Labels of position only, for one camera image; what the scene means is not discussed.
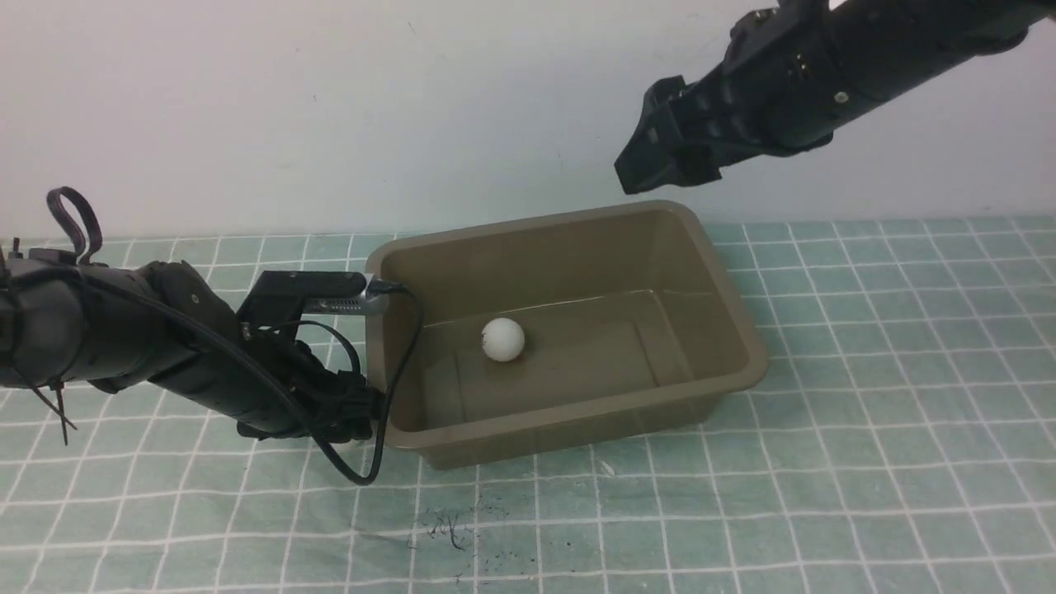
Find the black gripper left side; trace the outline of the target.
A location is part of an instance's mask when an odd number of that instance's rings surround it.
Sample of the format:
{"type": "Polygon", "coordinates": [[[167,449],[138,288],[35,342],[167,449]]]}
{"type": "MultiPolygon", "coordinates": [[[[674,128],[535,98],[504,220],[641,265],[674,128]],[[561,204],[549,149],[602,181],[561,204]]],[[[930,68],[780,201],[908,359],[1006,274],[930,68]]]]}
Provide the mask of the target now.
{"type": "MultiPolygon", "coordinates": [[[[264,273],[256,278],[252,287],[264,273]]],[[[156,386],[233,417],[241,437],[250,437],[245,430],[248,427],[293,429],[294,417],[282,409],[278,395],[269,388],[274,373],[259,366],[263,349],[245,345],[238,319],[238,310],[245,300],[231,308],[185,262],[154,263],[153,294],[161,304],[197,324],[192,330],[167,320],[180,358],[153,373],[156,386]],[[201,334],[202,328],[208,328],[210,335],[201,334]]],[[[318,396],[320,435],[337,444],[369,440],[384,401],[384,392],[360,373],[336,373],[318,396]]]]}

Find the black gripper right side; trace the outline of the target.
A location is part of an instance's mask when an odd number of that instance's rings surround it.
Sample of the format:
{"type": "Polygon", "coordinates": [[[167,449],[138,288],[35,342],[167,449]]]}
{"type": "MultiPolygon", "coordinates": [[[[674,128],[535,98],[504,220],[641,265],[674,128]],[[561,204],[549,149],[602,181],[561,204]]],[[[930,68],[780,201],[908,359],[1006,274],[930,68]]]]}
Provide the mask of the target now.
{"type": "Polygon", "coordinates": [[[740,157],[789,157],[842,125],[837,1],[778,1],[729,30],[723,59],[698,82],[655,83],[643,125],[615,160],[626,194],[719,181],[740,157]]]}

